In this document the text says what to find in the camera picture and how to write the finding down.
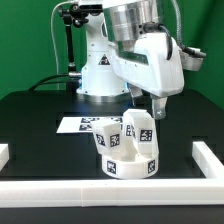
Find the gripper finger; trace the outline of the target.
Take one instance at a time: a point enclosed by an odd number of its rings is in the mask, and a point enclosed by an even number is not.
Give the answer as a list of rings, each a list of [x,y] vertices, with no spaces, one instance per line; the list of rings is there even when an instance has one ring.
[[[130,88],[132,103],[134,106],[142,106],[144,104],[144,96],[142,90],[137,87]]]
[[[161,120],[166,117],[167,98],[160,98],[155,95],[151,96],[152,114],[156,120]]]

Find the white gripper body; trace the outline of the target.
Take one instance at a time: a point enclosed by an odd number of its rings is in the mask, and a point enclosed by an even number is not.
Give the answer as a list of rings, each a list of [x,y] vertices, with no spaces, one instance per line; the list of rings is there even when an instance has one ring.
[[[134,55],[146,57],[146,63],[137,59],[124,59],[114,46],[109,47],[110,63],[115,74],[136,87],[157,97],[180,93],[184,77],[179,49],[172,39],[172,57],[167,60],[167,40],[164,33],[148,33],[134,44]]]

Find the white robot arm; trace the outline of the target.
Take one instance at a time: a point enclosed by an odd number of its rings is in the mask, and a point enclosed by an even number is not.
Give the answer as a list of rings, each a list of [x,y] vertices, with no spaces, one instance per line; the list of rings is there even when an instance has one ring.
[[[200,69],[206,54],[173,38],[163,24],[161,0],[79,0],[87,19],[83,89],[90,96],[130,92],[135,103],[147,91],[155,119],[166,116],[167,98],[184,87],[184,70]]]

